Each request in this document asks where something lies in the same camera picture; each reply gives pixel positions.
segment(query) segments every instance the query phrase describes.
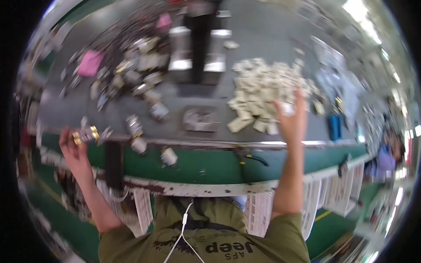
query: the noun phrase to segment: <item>fingers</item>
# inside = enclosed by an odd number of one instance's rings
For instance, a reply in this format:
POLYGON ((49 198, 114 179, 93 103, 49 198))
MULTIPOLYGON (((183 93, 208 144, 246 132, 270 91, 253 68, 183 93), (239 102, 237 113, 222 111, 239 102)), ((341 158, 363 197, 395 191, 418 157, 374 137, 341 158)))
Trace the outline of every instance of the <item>fingers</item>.
POLYGON ((73 136, 69 138, 69 141, 67 142, 67 148, 69 149, 69 153, 76 159, 79 158, 79 149, 77 148, 77 145, 75 141, 73 140, 73 136))
POLYGON ((69 153, 67 142, 69 141, 69 127, 65 127, 60 135, 59 145, 64 156, 69 153))
POLYGON ((284 115, 284 109, 282 108, 282 105, 277 100, 271 100, 271 103, 273 104, 273 106, 275 106, 278 119, 281 122, 283 122, 285 115, 284 115))
POLYGON ((81 143, 77 146, 78 152, 79 152, 79 156, 80 157, 86 157, 88 155, 88 147, 86 146, 86 144, 81 143))

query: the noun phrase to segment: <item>white plastic component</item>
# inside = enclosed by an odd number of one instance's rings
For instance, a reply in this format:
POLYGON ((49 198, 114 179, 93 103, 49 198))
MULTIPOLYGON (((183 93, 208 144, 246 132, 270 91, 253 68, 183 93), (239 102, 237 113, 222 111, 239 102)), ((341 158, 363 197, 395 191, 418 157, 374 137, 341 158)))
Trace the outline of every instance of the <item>white plastic component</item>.
MULTIPOLYGON (((252 116, 259 116, 262 121, 269 122, 277 119, 276 111, 270 103, 271 100, 278 100, 284 112, 291 116, 295 113, 295 95, 296 89, 302 89, 305 97, 309 98, 314 87, 314 82, 309 80, 309 85, 301 75, 304 62, 297 58, 291 69, 284 62, 274 62, 272 66, 268 66, 264 59, 253 58, 250 60, 241 60, 232 67, 232 70, 239 74, 234 78, 236 86, 235 98, 228 102, 231 109, 237 111, 237 115, 242 120, 248 120, 252 116)), ((306 104, 306 110, 309 111, 309 104, 306 104)), ((234 120, 228 126, 230 130, 238 132, 244 128, 245 124, 240 120, 234 120)), ((256 127, 259 131, 264 132, 261 125, 256 127)), ((271 134, 277 134, 277 129, 268 130, 271 134)))
POLYGON ((304 61, 302 59, 296 58, 294 63, 300 65, 301 67, 304 67, 304 61))
POLYGON ((261 133, 264 133, 266 131, 266 127, 267 127, 267 122, 263 122, 260 119, 257 119, 253 125, 253 129, 261 133))
POLYGON ((251 119, 242 119, 241 117, 237 117, 233 121, 227 124, 228 129, 232 133, 237 133, 241 131, 243 128, 245 128, 247 125, 251 124, 253 122, 253 118, 251 119))
POLYGON ((302 50, 301 50, 301 49, 299 49, 299 48, 294 48, 294 51, 295 51, 295 52, 297 52, 298 54, 302 55, 302 56, 304 56, 304 55, 305 55, 305 52, 304 52, 304 51, 302 51, 302 50))
POLYGON ((161 161, 168 166, 175 165, 177 163, 177 159, 178 157, 176 153, 171 148, 165 149, 161 154, 161 161))
POLYGON ((138 154, 144 154, 147 149, 147 143, 141 137, 136 137, 132 140, 130 148, 138 154))
POLYGON ((120 74, 115 75, 115 77, 112 79, 112 84, 116 88, 122 88, 124 86, 124 81, 120 74))
POLYGON ((239 46, 240 45, 237 42, 232 41, 232 40, 227 40, 224 42, 224 47, 226 49, 236 49, 236 48, 239 48, 239 46))
POLYGON ((355 201, 349 198, 358 199, 360 195, 363 172, 364 162, 361 162, 341 178, 332 177, 323 208, 346 217, 356 205, 355 201))
POLYGON ((267 125, 267 134, 269 135, 278 135, 279 134, 279 130, 278 130, 278 124, 276 122, 270 122, 267 125))
POLYGON ((321 185, 321 181, 313 181, 311 183, 304 184, 304 202, 302 210, 303 220, 301 223, 301 233, 304 240, 307 240, 313 228, 319 203, 321 185))

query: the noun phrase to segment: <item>small electronic part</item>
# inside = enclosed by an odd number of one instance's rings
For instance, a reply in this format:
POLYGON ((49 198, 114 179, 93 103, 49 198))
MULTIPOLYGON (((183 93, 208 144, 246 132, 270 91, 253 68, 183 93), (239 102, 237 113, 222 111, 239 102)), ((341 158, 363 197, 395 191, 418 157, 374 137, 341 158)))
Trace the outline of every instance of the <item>small electronic part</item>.
POLYGON ((124 74, 124 80, 127 83, 138 85, 139 83, 142 82, 142 75, 140 75, 134 70, 129 70, 124 74))
POLYGON ((99 140, 98 130, 95 126, 80 129, 79 131, 75 131, 73 133, 73 140, 75 141, 76 145, 88 143, 91 141, 97 141, 99 140))
POLYGON ((164 120, 165 117, 168 115, 169 111, 167 107, 165 107, 161 102, 158 102, 152 105, 150 109, 150 113, 155 120, 161 121, 164 120))
POLYGON ((116 88, 119 88, 119 89, 122 88, 124 86, 123 77, 121 77, 120 74, 115 75, 114 78, 112 79, 112 84, 116 88))
POLYGON ((84 130, 84 129, 89 129, 89 127, 90 125, 89 125, 88 117, 83 116, 82 120, 80 121, 80 128, 84 130))
POLYGON ((317 115, 324 116, 325 115, 325 107, 323 103, 318 100, 313 101, 314 109, 316 110, 317 115))
POLYGON ((224 47, 226 49, 236 49, 236 48, 239 48, 240 45, 235 41, 227 40, 227 41, 224 42, 224 47))
POLYGON ((264 133, 266 131, 267 122, 262 121, 260 118, 257 119, 253 124, 253 129, 258 132, 264 133))
POLYGON ((63 71, 60 74, 60 81, 63 82, 64 79, 66 78, 66 76, 67 76, 67 69, 64 68, 63 71))
POLYGON ((266 127, 266 131, 268 135, 278 135, 279 134, 278 124, 276 122, 268 123, 266 127))
POLYGON ((146 83, 149 83, 151 85, 156 85, 158 83, 161 83, 162 80, 163 79, 162 79, 162 76, 161 76, 161 73, 160 72, 155 72, 155 73, 149 74, 144 79, 144 81, 146 83))
POLYGON ((115 73, 121 73, 123 71, 128 71, 131 69, 134 69, 137 65, 137 60, 136 59, 126 59, 123 60, 120 64, 118 64, 118 66, 116 67, 116 71, 115 73))
POLYGON ((77 72, 79 71, 79 69, 80 69, 80 65, 78 65, 78 66, 75 68, 75 70, 74 70, 74 71, 73 71, 73 73, 72 73, 72 77, 76 76, 76 74, 77 74, 77 72))
POLYGON ((302 50, 301 50, 301 49, 299 49, 299 48, 294 48, 294 51, 295 51, 296 53, 298 53, 298 54, 302 55, 302 56, 304 56, 304 55, 305 55, 305 52, 304 52, 304 51, 302 51, 302 50))
POLYGON ((104 80, 106 77, 108 77, 109 76, 109 68, 107 68, 106 66, 105 67, 102 67, 99 71, 98 71, 98 73, 97 73, 97 75, 96 75, 96 79, 97 80, 104 80))
POLYGON ((73 78, 73 80, 71 81, 71 83, 69 84, 69 88, 75 88, 79 85, 79 83, 82 80, 82 76, 77 75, 73 78))
POLYGON ((69 64, 73 63, 76 60, 78 54, 79 52, 77 51, 70 57, 69 64))
POLYGON ((165 165, 174 167, 177 163, 177 159, 178 159, 178 156, 171 148, 164 149, 161 152, 161 161, 165 165))
POLYGON ((190 131, 216 132, 217 109, 211 106, 187 106, 183 114, 183 127, 190 131))
POLYGON ((145 154, 147 149, 147 143, 141 137, 134 138, 130 143, 130 148, 133 152, 138 154, 145 154))
POLYGON ((139 137, 143 134, 142 124, 139 121, 139 118, 136 115, 131 115, 126 119, 127 129, 129 130, 130 135, 133 138, 139 137))
POLYGON ((155 105, 161 101, 161 94, 149 89, 148 91, 143 93, 143 98, 149 105, 155 105))
POLYGON ((294 63, 301 67, 304 67, 304 61, 302 59, 296 58, 294 63))
POLYGON ((111 127, 105 128, 105 130, 100 134, 99 139, 96 141, 97 145, 101 145, 103 142, 105 142, 108 137, 111 135, 112 130, 111 127))
POLYGON ((104 107, 105 103, 107 103, 107 101, 108 101, 108 96, 105 93, 99 96, 98 103, 96 104, 96 107, 98 108, 98 112, 102 110, 102 108, 104 107))
POLYGON ((251 124, 253 121, 254 121, 253 118, 244 120, 240 117, 237 117, 236 119, 228 123, 227 127, 230 130, 230 132, 237 133, 241 131, 242 129, 244 129, 247 125, 251 124))
POLYGON ((135 96, 140 96, 140 95, 143 95, 145 92, 149 91, 150 89, 152 89, 153 87, 154 86, 149 83, 142 83, 133 89, 132 94, 135 96))
POLYGON ((91 85, 91 100, 96 100, 99 94, 99 85, 101 84, 100 80, 96 80, 91 85))

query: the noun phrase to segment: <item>person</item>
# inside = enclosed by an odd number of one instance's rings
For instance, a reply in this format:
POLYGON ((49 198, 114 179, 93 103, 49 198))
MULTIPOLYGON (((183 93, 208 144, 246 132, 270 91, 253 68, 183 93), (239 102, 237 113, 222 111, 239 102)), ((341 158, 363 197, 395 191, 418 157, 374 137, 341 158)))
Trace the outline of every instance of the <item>person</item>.
POLYGON ((64 129, 60 147, 100 233, 100 261, 310 262, 301 234, 302 141, 307 125, 305 99, 301 91, 296 92, 296 112, 290 117, 283 114, 276 101, 272 103, 277 110, 288 154, 274 194, 265 237, 247 233, 244 213, 233 199, 195 198, 192 202, 191 198, 160 196, 155 200, 154 231, 135 238, 96 187, 87 158, 87 146, 76 146, 69 136, 69 129, 64 129))
POLYGON ((377 156, 364 165, 364 180, 384 182, 387 171, 394 171, 403 162, 405 146, 393 131, 383 134, 377 156))

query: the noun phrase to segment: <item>pile of white components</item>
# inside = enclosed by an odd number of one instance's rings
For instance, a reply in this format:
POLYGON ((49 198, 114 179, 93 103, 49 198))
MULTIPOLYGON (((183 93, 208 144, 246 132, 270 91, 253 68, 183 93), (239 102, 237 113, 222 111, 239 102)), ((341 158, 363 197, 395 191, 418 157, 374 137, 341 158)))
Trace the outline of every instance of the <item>pile of white components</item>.
POLYGON ((237 133, 247 125, 254 123, 253 128, 269 135, 278 134, 276 109, 271 103, 278 100, 285 114, 294 114, 294 92, 301 89, 306 98, 320 91, 311 79, 301 75, 304 62, 296 58, 292 68, 284 62, 266 64, 262 58, 237 62, 232 70, 238 73, 234 78, 235 97, 228 102, 238 117, 227 126, 232 133, 237 133))
MULTIPOLYGON (((349 168, 341 178, 337 168, 306 175, 303 182, 303 219, 301 233, 304 240, 310 236, 317 210, 324 208, 347 216, 354 209, 362 186, 364 160, 358 161, 349 168)), ((274 192, 252 194, 248 196, 245 206, 245 224, 249 234, 264 237, 272 213, 274 192)))

